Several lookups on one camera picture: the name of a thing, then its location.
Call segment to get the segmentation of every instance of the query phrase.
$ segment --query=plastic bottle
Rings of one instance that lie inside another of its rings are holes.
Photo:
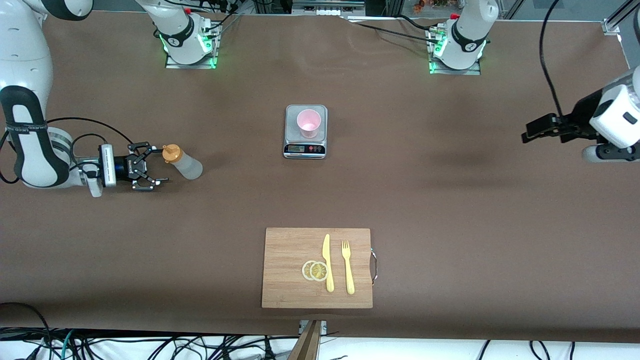
[[[178,145],[162,146],[165,163],[172,164],[186,179],[194,180],[202,175],[202,163],[187,155]]]

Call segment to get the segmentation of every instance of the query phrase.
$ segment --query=wooden cutting board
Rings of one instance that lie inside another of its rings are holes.
[[[324,236],[331,238],[331,268],[335,289],[325,282],[302,275],[309,260],[324,261]],[[351,248],[351,272],[355,293],[347,294],[342,241]],[[269,227],[264,240],[262,307],[295,309],[370,309],[373,307],[369,229],[320,229],[311,227]]]

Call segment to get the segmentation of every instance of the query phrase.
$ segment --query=wooden stand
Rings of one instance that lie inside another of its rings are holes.
[[[312,320],[300,335],[287,360],[316,360],[320,346],[322,321]]]

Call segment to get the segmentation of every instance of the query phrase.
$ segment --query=metal frame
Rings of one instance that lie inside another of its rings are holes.
[[[366,16],[364,0],[293,0],[292,15]]]
[[[255,3],[255,12],[256,13],[273,13],[273,1],[269,0],[256,0]]]
[[[520,9],[520,7],[522,6],[522,4],[524,2],[525,2],[525,0],[516,0],[516,2],[513,3],[513,6],[507,12],[507,14],[505,16],[503,16],[503,19],[505,19],[505,20],[513,19],[513,17],[516,15],[516,12],[518,12],[518,10]]]
[[[390,16],[390,14],[397,14],[402,10],[404,5],[404,0],[385,0],[386,3],[386,13],[382,14],[384,16]]]
[[[602,21],[602,31],[606,35],[617,35],[620,32],[618,25],[626,19],[640,5],[640,0],[627,0],[624,4]]]

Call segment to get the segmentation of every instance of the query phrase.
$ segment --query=yellow plastic fork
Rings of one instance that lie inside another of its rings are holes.
[[[349,263],[349,258],[351,258],[351,249],[349,248],[349,242],[344,240],[342,242],[342,257],[344,258],[344,266],[347,270],[346,272],[346,280],[347,280],[347,293],[349,295],[353,295],[356,292],[355,286],[353,286],[353,275],[351,275],[351,264]]]

